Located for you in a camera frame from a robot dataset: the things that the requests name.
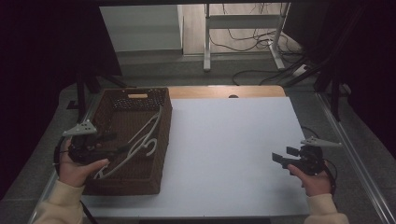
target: black cable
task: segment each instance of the black cable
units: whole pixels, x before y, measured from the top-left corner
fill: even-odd
[[[253,12],[254,8],[250,10],[250,12],[248,13],[249,15]]]
[[[245,70],[245,71],[241,71],[241,72],[235,73],[235,74],[233,75],[233,84],[234,84],[235,86],[240,86],[240,85],[235,81],[235,78],[236,78],[238,75],[240,75],[240,74],[243,74],[243,73],[253,73],[253,72],[257,72],[257,73],[278,73],[278,71]]]
[[[325,159],[325,161],[328,162],[329,164],[331,164],[331,165],[332,165],[332,168],[334,168],[334,171],[335,171],[334,179],[337,180],[337,177],[338,177],[338,170],[337,170],[337,167],[336,167],[336,166],[334,165],[334,163],[332,163],[331,161],[326,160],[326,159]]]
[[[223,7],[223,13],[224,13],[224,15],[228,14],[228,12],[225,10],[224,4],[222,4],[222,7]],[[255,39],[255,34],[256,34],[256,30],[257,30],[257,29],[254,29],[253,36],[252,36],[252,37],[244,37],[244,38],[235,38],[235,37],[233,37],[233,35],[231,34],[230,29],[227,29],[227,30],[228,30],[228,33],[230,34],[231,39],[233,39],[233,40],[247,40],[247,39],[251,39],[251,38]]]
[[[260,13],[260,15],[262,14],[262,11],[264,10],[264,6],[265,6],[265,4],[264,3],[262,3],[262,8],[260,9],[260,11],[259,11],[259,13]],[[256,31],[257,31],[258,29],[254,29],[254,31],[253,31],[253,38],[254,38],[254,36],[255,36],[255,34],[256,34]]]
[[[282,61],[285,61],[287,63],[296,63],[296,62],[290,61],[289,59],[286,59],[285,55],[287,55],[287,54],[283,54],[282,52],[279,52],[279,56],[282,58]]]
[[[85,206],[85,204],[81,202],[82,205],[82,210],[84,211],[85,215],[87,216],[88,220],[92,223],[92,224],[98,224],[98,222],[96,221],[96,219],[93,217],[93,215],[91,214],[90,210],[88,210],[87,206]]]
[[[274,33],[275,31],[272,31],[270,33],[266,33],[266,34],[262,34],[262,35],[254,35],[254,36],[250,36],[250,37],[242,37],[242,38],[235,38],[231,35],[230,36],[233,40],[248,40],[248,39],[255,39],[255,40],[260,40],[261,37],[265,36],[265,35],[270,35],[271,33]]]
[[[297,71],[297,69],[298,69],[297,66],[294,66],[292,69],[290,69],[288,74],[286,74],[285,76],[283,76],[282,78],[280,78],[280,79],[276,82],[276,85],[278,85],[279,82],[281,82],[283,79],[285,79],[285,78],[287,78],[287,77],[291,77],[291,76],[293,75],[293,73],[294,73],[295,71]]]
[[[61,153],[65,153],[68,150],[64,150],[61,151],[61,147],[62,147],[62,143],[64,142],[64,137],[62,136],[59,141],[58,144],[56,145],[54,152],[53,152],[53,166],[55,167],[55,171],[56,174],[59,176],[59,169],[60,169],[60,155]],[[85,206],[85,204],[80,200],[81,205],[82,205],[82,209],[85,213],[85,215],[87,216],[88,220],[92,223],[92,224],[98,224],[98,222],[95,220],[95,218],[92,216],[90,210],[88,210],[88,208]]]
[[[288,68],[286,68],[285,70],[283,70],[282,72],[280,72],[279,74],[274,75],[274,76],[272,76],[272,77],[267,77],[267,78],[263,79],[263,80],[260,82],[259,86],[262,85],[264,82],[266,82],[266,81],[268,81],[268,80],[271,80],[271,79],[273,79],[273,78],[275,78],[275,77],[279,77],[279,76],[281,76],[282,74],[288,72],[290,69],[293,69],[293,68],[295,68],[295,67],[298,66],[298,65],[301,65],[301,64],[303,63],[304,59],[305,59],[305,57],[302,57],[299,61],[297,61],[296,63],[292,64],[291,66],[289,66]]]
[[[335,183],[336,178],[334,178],[334,176],[332,175],[332,172],[330,172],[330,170],[329,170],[329,167],[327,167],[327,165],[324,164],[324,162],[322,164],[322,168],[323,168],[324,172],[326,173],[326,175],[329,177],[331,194],[332,194],[332,196],[334,196],[335,190],[337,189],[337,185]]]
[[[232,49],[232,50],[241,51],[241,52],[243,52],[243,51],[248,51],[248,50],[250,50],[250,49],[254,49],[254,48],[258,45],[258,43],[256,43],[253,47],[248,48],[248,49],[233,49],[233,48],[231,48],[231,47],[228,47],[228,46],[225,46],[225,45],[221,45],[221,44],[217,44],[217,43],[213,42],[212,37],[211,37],[210,35],[209,35],[209,39],[210,39],[210,42],[212,42],[212,44],[215,45],[215,46],[224,47],[224,48],[226,48],[226,49]],[[270,39],[260,40],[260,42],[264,42],[264,41],[268,41],[268,40],[270,40]]]
[[[55,167],[56,174],[59,175],[59,167],[60,167],[60,153],[61,153],[61,147],[62,143],[64,142],[64,137],[62,136],[58,144],[56,145],[54,151],[53,151],[53,166]]]
[[[292,54],[297,54],[297,55],[303,54],[303,53],[296,52],[296,51],[293,51],[293,50],[289,49],[289,38],[288,38],[287,36],[285,36],[285,35],[280,35],[280,36],[286,38],[285,47],[286,47],[286,49],[287,49],[289,52],[291,52]]]
[[[305,127],[305,126],[301,126],[301,128],[308,130],[309,132],[314,134],[316,138],[320,138],[319,135],[314,130],[312,130],[312,129],[308,128],[308,127]]]

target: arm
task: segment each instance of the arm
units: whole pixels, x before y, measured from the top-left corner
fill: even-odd
[[[300,169],[289,165],[288,169],[303,182],[306,195],[308,196],[308,206],[310,216],[304,224],[348,224],[347,216],[337,212],[332,201],[329,177],[322,172],[318,175],[310,176],[304,174]]]
[[[65,151],[70,146],[68,140]],[[60,162],[59,180],[55,182],[48,199],[37,208],[38,223],[82,223],[82,205],[80,198],[87,176],[108,164],[108,159],[93,162],[86,166],[73,163],[67,152]]]

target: gray floor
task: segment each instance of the gray floor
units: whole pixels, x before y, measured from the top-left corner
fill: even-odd
[[[194,86],[233,85],[232,75],[242,70],[275,70],[271,56],[267,54],[216,55],[212,70],[203,71],[202,57],[183,57],[177,54],[119,54],[124,77],[121,79],[131,86]],[[257,85],[272,73],[243,74],[237,81],[243,85]],[[281,77],[266,84],[275,84]],[[292,88],[285,89],[291,99],[301,125],[315,130],[322,139],[337,142],[338,139],[327,121],[312,89],[315,80],[311,77]],[[104,87],[113,84],[101,81]],[[17,180],[0,202],[2,223],[26,223],[35,209],[43,188],[53,171],[52,151],[62,132],[72,127],[78,116],[75,110],[66,110],[71,100],[77,100],[76,87],[71,86],[61,92],[59,106],[52,123],[37,145],[34,154],[26,163]],[[396,211],[396,162],[348,106],[345,98],[340,100],[340,115],[348,135],[369,173],[380,187],[392,211]],[[343,149],[323,148],[325,157],[338,168],[338,189],[335,201],[340,212],[345,213],[350,223],[382,223],[370,198],[358,179]],[[271,217],[271,223],[303,223],[304,217]],[[100,219],[101,223],[115,223]]]

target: brown basket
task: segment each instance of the brown basket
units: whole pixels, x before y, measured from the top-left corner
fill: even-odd
[[[84,194],[88,195],[142,195],[158,194],[163,177],[163,162],[169,142],[172,105],[167,88],[155,89],[115,89],[105,90],[92,119],[99,135],[115,133],[116,139],[102,143],[97,150],[117,152],[106,171],[112,170],[127,156],[128,151],[120,152],[139,130],[163,107],[159,123],[150,138],[157,139],[157,148],[142,148],[111,176],[86,181]],[[148,125],[137,137],[140,139],[153,127]]]

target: sleeve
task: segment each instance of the sleeve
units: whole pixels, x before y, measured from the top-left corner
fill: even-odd
[[[37,207],[35,224],[82,223],[79,200],[83,190],[84,187],[74,188],[57,180],[48,199]]]
[[[331,194],[321,194],[309,197],[308,206],[310,216],[304,224],[348,224],[347,216],[338,213],[335,204],[332,201]]]

